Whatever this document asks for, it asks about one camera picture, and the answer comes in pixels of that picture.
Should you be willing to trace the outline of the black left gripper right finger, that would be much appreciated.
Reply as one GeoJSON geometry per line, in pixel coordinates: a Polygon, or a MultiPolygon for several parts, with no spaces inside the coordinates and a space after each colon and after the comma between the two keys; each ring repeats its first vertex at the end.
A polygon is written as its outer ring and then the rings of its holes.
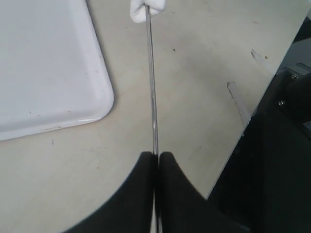
{"type": "Polygon", "coordinates": [[[249,233],[208,205],[171,152],[159,157],[157,207],[163,233],[249,233]]]}

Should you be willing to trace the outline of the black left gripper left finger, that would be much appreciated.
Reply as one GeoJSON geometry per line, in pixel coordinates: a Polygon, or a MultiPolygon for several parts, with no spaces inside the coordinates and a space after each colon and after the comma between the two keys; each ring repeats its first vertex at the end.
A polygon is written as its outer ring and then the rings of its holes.
{"type": "Polygon", "coordinates": [[[153,212],[156,156],[142,152],[127,179],[98,210],[68,233],[149,233],[153,212]]]}

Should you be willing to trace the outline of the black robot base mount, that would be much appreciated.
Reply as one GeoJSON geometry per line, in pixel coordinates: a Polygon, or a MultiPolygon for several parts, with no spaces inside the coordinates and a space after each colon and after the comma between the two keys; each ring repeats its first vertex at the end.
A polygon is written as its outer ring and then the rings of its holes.
{"type": "Polygon", "coordinates": [[[207,203],[211,233],[310,232],[310,20],[299,29],[207,203]]]}

